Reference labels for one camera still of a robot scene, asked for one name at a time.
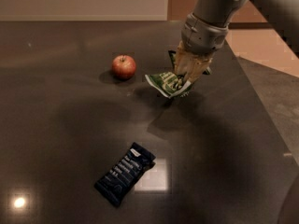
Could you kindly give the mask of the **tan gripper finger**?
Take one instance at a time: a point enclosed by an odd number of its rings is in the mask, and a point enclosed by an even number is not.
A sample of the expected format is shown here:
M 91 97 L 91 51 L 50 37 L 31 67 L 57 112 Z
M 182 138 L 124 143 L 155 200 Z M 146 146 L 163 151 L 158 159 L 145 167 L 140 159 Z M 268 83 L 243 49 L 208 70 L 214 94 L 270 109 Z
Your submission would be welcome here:
M 182 41 L 179 42 L 176 57 L 174 72 L 177 76 L 189 77 L 193 70 L 194 55 L 188 52 Z
M 210 66 L 213 57 L 208 56 L 194 56 L 188 62 L 188 70 L 185 79 L 194 83 Z

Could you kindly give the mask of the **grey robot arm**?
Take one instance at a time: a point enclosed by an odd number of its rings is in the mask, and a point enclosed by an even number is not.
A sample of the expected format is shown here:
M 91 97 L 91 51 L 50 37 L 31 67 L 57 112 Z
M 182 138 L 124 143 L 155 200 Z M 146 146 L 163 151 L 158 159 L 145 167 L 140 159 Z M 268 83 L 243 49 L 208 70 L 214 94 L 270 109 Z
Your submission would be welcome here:
M 182 26 L 175 74 L 189 83 L 198 79 L 246 6 L 259 13 L 293 54 L 299 54 L 299 0 L 197 0 Z

